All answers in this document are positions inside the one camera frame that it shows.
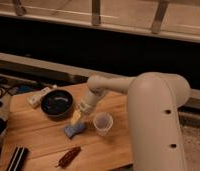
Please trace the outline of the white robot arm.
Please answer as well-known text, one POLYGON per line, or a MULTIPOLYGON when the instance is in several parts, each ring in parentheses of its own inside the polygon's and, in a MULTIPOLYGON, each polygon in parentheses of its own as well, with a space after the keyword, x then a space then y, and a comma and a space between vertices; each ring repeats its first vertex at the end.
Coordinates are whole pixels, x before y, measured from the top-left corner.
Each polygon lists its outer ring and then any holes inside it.
POLYGON ((190 97, 184 77, 159 72, 118 78, 95 75, 87 87, 71 119, 73 125, 92 113, 107 91, 123 93, 135 171, 187 171, 178 117, 178 108, 190 97))

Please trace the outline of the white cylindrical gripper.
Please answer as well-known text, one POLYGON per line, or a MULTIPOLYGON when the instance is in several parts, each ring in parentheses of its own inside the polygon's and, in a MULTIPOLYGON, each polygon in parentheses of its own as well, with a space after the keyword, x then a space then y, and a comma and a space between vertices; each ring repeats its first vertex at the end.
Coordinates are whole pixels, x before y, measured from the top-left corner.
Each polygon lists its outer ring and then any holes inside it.
POLYGON ((79 111, 76 110, 73 113, 73 116, 71 118, 71 124, 75 125, 76 123, 78 123, 81 119, 81 114, 83 115, 91 114, 94 111, 95 107, 97 106, 97 103, 102 98, 103 98, 102 93, 96 93, 87 90, 78 104, 79 111))

